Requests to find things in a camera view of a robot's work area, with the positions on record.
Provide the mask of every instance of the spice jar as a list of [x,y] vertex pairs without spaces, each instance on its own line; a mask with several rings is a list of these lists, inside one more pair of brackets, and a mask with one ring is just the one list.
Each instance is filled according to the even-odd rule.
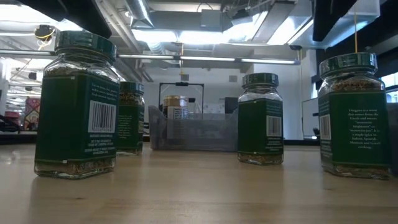
[[369,53],[340,55],[320,64],[320,145],[327,172],[389,178],[386,92],[374,77],[376,71],[376,55]]
[[35,173],[80,179],[112,171],[119,77],[116,46],[88,32],[58,33],[44,69]]
[[166,96],[163,100],[163,114],[168,119],[188,119],[188,97]]
[[142,152],[145,102],[144,85],[121,82],[119,95],[118,154],[136,155]]
[[253,73],[242,80],[238,100],[238,159],[250,164],[281,164],[284,160],[282,98],[278,76]]

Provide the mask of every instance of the window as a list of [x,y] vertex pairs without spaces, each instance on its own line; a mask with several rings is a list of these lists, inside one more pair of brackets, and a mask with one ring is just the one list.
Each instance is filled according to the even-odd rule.
[[[394,85],[398,85],[398,72],[387,75],[385,77],[381,77],[381,80],[386,84],[386,88]],[[387,93],[387,102],[388,103],[398,103],[398,89],[392,90]]]

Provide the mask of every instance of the green lid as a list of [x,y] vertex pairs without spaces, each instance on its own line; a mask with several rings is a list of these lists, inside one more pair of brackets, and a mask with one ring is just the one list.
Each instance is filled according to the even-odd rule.
[[253,73],[245,75],[242,79],[243,88],[255,84],[268,84],[277,87],[279,86],[278,76],[273,73]]
[[121,82],[120,92],[137,92],[144,94],[144,85],[136,82]]
[[319,64],[322,79],[339,72],[376,72],[376,54],[352,53],[324,60]]
[[116,46],[102,36],[84,31],[62,31],[57,35],[55,51],[63,49],[88,49],[116,60]]

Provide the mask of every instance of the clear plastic bin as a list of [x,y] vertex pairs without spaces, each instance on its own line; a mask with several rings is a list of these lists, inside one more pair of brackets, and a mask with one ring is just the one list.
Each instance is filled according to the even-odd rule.
[[237,151],[238,111],[233,114],[190,114],[167,119],[149,106],[150,147],[206,151]]

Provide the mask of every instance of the plastic container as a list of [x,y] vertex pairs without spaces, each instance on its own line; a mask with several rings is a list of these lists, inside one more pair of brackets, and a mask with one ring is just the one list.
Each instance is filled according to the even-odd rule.
[[322,167],[343,177],[388,179],[391,165],[386,92],[374,77],[376,55],[346,54],[320,64]]
[[150,147],[158,150],[236,151],[238,112],[192,114],[191,119],[167,119],[148,108]]
[[142,152],[145,101],[144,85],[121,82],[119,95],[118,155],[138,156]]
[[112,171],[119,77],[116,46],[88,32],[58,33],[44,69],[35,173],[80,179]]
[[238,159],[257,165],[281,164],[284,160],[282,98],[278,76],[253,73],[242,80],[238,99]]

